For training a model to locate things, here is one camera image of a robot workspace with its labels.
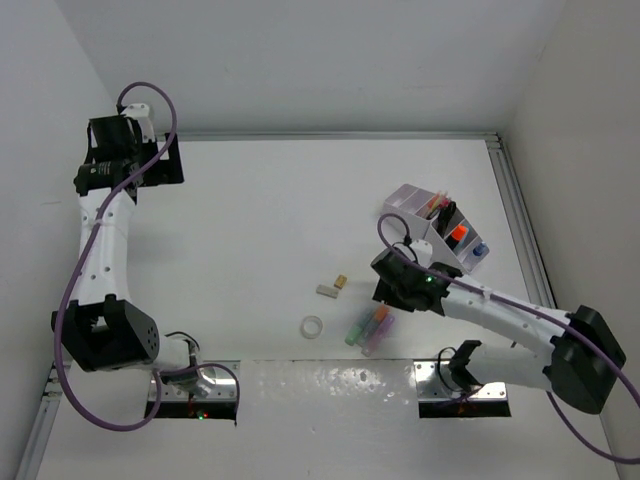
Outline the orange pastel highlighter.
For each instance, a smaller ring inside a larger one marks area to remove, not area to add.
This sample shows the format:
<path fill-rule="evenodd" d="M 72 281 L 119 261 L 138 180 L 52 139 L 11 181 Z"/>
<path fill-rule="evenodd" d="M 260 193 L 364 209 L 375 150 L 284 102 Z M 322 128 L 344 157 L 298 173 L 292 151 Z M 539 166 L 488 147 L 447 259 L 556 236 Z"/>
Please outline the orange pastel highlighter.
<path fill-rule="evenodd" d="M 373 313 L 371 318 L 365 324 L 359 338 L 356 341 L 356 344 L 359 347 L 364 347 L 371 336 L 376 332 L 379 328 L 380 324 L 389 313 L 389 307 L 386 305 L 380 305 Z"/>

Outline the purple highlighter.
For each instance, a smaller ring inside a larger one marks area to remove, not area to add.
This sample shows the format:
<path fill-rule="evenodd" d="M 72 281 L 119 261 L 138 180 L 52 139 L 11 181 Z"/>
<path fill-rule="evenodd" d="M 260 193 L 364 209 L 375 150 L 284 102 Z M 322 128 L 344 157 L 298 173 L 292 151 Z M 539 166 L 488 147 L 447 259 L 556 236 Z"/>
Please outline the purple highlighter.
<path fill-rule="evenodd" d="M 396 318 L 393 314 L 387 314 L 384 317 L 376 329 L 366 339 L 361 349 L 362 355 L 370 357 L 377 350 L 379 344 L 386 337 L 395 320 Z"/>

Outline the tan eraser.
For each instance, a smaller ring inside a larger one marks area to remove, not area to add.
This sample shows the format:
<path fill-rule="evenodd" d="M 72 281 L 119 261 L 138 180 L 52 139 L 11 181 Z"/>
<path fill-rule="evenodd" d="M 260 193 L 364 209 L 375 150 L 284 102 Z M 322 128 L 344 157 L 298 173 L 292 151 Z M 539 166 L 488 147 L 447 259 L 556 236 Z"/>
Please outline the tan eraser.
<path fill-rule="evenodd" d="M 341 290 L 345 287 L 346 283 L 347 283 L 347 277 L 345 275 L 340 274 L 334 281 L 333 286 Z"/>

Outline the green highlighter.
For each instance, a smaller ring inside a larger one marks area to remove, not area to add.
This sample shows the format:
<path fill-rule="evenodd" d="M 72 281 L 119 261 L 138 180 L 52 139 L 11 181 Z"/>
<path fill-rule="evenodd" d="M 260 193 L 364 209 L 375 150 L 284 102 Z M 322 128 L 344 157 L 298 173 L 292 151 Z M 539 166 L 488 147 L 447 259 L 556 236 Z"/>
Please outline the green highlighter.
<path fill-rule="evenodd" d="M 373 316 L 374 310 L 369 309 L 358 317 L 358 319 L 351 325 L 348 333 L 345 336 L 344 341 L 347 345 L 355 345 L 356 341 L 360 338 L 362 332 Z"/>

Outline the small black scissors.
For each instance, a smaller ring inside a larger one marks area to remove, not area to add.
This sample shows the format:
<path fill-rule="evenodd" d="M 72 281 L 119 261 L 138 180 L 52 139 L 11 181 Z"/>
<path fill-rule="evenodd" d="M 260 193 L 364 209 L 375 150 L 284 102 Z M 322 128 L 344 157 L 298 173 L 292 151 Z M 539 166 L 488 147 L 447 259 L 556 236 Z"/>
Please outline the small black scissors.
<path fill-rule="evenodd" d="M 456 210 L 457 205 L 453 200 L 449 201 L 447 205 L 440 210 L 436 225 L 436 232 L 440 237 L 444 236 L 452 217 L 455 215 Z"/>

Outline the grey eraser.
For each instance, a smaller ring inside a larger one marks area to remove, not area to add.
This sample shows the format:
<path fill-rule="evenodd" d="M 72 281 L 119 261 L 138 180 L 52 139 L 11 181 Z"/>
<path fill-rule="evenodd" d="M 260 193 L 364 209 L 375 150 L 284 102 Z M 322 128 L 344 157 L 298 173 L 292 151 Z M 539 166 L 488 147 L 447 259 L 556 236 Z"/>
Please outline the grey eraser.
<path fill-rule="evenodd" d="M 328 298 L 337 299 L 339 296 L 340 290 L 333 286 L 320 284 L 316 288 L 316 293 L 318 295 L 322 295 Z"/>

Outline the black orange highlighter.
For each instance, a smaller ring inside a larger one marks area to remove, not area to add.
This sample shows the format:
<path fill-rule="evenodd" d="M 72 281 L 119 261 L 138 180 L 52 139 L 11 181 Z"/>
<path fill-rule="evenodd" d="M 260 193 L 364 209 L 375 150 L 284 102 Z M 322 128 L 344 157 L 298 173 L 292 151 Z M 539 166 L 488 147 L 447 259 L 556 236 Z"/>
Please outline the black orange highlighter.
<path fill-rule="evenodd" d="M 452 251 L 455 251 L 464 243 L 464 240 L 468 236 L 469 231 L 470 229 L 467 226 L 463 224 L 457 225 L 446 239 L 447 246 Z"/>

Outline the pink pen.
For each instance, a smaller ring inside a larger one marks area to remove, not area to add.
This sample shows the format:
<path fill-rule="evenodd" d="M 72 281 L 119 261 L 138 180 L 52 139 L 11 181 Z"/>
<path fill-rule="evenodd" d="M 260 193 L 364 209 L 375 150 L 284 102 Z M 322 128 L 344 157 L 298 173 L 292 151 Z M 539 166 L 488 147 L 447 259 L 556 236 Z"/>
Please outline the pink pen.
<path fill-rule="evenodd" d="M 430 206 L 429 210 L 426 213 L 426 219 L 429 219 L 432 217 L 432 215 L 434 214 L 434 212 L 438 209 L 440 203 L 441 203 L 441 198 L 438 197 L 437 199 L 434 200 L 433 204 Z"/>

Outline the yellow pen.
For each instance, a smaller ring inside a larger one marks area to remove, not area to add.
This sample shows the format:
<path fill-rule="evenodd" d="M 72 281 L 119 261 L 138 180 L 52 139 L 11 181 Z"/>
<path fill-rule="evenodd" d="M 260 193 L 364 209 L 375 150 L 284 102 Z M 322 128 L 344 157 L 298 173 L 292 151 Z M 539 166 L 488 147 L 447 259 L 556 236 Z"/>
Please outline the yellow pen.
<path fill-rule="evenodd" d="M 446 196 L 438 196 L 431 205 L 429 212 L 436 210 L 445 198 Z"/>

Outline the clear tape roll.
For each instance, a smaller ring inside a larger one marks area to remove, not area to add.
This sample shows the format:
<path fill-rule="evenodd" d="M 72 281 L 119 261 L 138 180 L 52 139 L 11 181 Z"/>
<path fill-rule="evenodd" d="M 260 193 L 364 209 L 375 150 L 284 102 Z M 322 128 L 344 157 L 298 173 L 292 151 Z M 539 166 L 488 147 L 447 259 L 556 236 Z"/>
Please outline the clear tape roll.
<path fill-rule="evenodd" d="M 303 338 L 314 340 L 318 338 L 323 331 L 323 322 L 317 316 L 306 316 L 300 324 L 300 333 Z"/>

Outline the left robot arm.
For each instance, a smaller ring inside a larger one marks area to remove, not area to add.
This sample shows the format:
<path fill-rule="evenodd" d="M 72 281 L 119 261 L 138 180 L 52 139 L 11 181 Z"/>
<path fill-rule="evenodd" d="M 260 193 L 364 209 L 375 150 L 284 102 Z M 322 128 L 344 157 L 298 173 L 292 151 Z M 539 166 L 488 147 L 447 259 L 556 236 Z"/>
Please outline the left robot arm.
<path fill-rule="evenodd" d="M 162 335 L 152 317 L 133 305 L 127 281 L 129 224 L 137 193 L 143 187 L 183 182 L 178 141 L 171 140 L 167 159 L 151 164 L 158 145 L 151 110 L 143 103 L 90 120 L 88 136 L 87 157 L 74 179 L 81 239 L 87 241 L 94 226 L 99 231 L 70 295 L 61 343 L 86 372 L 187 368 L 194 361 L 194 341 Z M 140 179 L 108 197 L 147 164 L 150 168 Z"/>

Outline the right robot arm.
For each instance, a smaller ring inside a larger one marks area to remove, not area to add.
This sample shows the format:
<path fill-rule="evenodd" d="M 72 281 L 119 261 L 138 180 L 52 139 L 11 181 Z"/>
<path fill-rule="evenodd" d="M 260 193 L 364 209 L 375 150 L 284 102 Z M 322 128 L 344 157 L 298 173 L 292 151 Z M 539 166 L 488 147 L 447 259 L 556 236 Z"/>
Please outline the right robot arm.
<path fill-rule="evenodd" d="M 376 290 L 404 311 L 431 311 L 478 325 L 520 345 L 498 348 L 466 340 L 444 367 L 455 389 L 503 382 L 551 392 L 583 413 L 597 415 L 611 393 L 626 356 L 602 315 L 522 302 L 441 262 L 423 268 L 386 249 L 371 263 Z"/>

